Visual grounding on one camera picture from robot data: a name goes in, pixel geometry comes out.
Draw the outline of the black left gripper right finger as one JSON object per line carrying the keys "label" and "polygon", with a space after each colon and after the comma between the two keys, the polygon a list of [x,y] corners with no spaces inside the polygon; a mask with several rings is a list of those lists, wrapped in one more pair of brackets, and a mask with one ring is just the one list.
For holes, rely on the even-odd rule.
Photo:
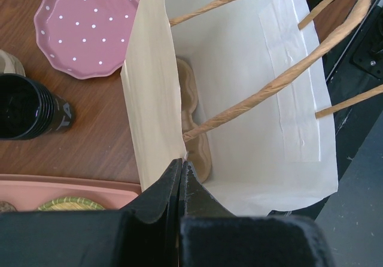
{"label": "black left gripper right finger", "polygon": [[204,188],[188,161],[181,173],[179,210],[180,266],[227,266],[235,216]]}

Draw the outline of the beige paper takeout bag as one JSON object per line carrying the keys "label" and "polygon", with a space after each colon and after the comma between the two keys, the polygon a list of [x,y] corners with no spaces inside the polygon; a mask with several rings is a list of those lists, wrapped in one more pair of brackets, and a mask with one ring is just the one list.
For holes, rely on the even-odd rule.
{"label": "beige paper takeout bag", "polygon": [[[206,134],[204,186],[237,216],[309,207],[338,190],[322,57],[365,18],[357,0],[320,41],[306,0],[139,0],[121,70],[142,190]],[[183,133],[177,60],[193,70],[197,127]]]}

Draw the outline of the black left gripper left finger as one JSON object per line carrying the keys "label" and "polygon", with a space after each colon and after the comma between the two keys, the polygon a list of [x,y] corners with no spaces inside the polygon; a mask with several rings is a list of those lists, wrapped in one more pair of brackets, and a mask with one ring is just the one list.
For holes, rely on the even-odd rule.
{"label": "black left gripper left finger", "polygon": [[178,202],[182,160],[121,210],[126,213],[122,266],[177,266]]}

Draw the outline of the beige cardboard cup carrier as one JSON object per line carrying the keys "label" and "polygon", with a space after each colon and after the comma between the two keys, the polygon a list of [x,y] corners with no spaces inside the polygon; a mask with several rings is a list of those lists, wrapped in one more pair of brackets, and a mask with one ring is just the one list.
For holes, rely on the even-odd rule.
{"label": "beige cardboard cup carrier", "polygon": [[[188,132],[197,127],[193,120],[193,113],[197,109],[198,94],[193,70],[189,64],[180,59],[177,60],[178,78],[181,91],[181,121],[182,132]],[[209,142],[206,134],[186,142],[188,161],[191,161],[197,173],[198,180],[206,181],[212,170],[212,159]]]}

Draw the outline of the stack of black cups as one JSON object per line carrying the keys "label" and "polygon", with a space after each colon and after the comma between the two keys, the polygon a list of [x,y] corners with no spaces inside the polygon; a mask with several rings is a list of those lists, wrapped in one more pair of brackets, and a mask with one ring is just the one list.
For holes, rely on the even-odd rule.
{"label": "stack of black cups", "polygon": [[18,74],[1,74],[1,140],[64,132],[74,121],[71,104],[43,84]]}

